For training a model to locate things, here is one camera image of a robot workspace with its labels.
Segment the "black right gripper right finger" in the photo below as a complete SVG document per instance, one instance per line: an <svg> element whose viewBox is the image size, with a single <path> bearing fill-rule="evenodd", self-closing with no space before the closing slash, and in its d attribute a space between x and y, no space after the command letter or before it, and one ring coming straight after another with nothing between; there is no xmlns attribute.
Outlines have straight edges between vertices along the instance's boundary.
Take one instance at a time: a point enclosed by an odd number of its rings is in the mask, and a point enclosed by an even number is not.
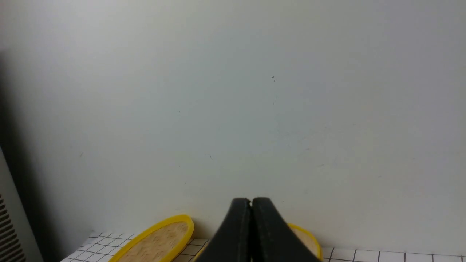
<svg viewBox="0 0 466 262"><path fill-rule="evenodd" d="M308 230L287 223L269 198L252 201L253 262L320 262L321 246Z"/></svg>

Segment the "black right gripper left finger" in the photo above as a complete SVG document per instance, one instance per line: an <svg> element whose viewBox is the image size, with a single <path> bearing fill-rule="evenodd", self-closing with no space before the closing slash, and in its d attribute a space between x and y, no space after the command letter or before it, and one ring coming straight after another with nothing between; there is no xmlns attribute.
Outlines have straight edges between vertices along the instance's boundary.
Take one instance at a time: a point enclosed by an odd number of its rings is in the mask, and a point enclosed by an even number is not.
<svg viewBox="0 0 466 262"><path fill-rule="evenodd" d="M249 262L251 204L247 198L234 198L226 216L198 256L200 262Z"/></svg>

